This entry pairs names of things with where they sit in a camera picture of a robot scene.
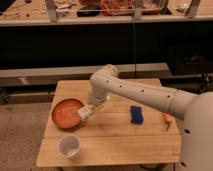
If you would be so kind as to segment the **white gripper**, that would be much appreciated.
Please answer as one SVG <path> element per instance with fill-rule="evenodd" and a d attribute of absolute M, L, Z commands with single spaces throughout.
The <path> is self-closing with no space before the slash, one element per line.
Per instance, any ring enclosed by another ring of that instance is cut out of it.
<path fill-rule="evenodd" d="M 90 104 L 99 106 L 107 100 L 107 93 L 104 91 L 98 91 L 96 89 L 91 89 L 88 93 L 88 101 Z"/>

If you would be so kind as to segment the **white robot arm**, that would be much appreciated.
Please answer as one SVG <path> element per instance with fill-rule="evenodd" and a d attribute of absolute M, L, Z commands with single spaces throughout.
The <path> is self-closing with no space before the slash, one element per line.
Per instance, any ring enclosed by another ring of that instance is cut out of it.
<path fill-rule="evenodd" d="M 89 99 L 102 104 L 108 93 L 142 103 L 183 121 L 180 166 L 177 171 L 213 171 L 213 92 L 194 94 L 118 78 L 113 65 L 90 77 Z"/>

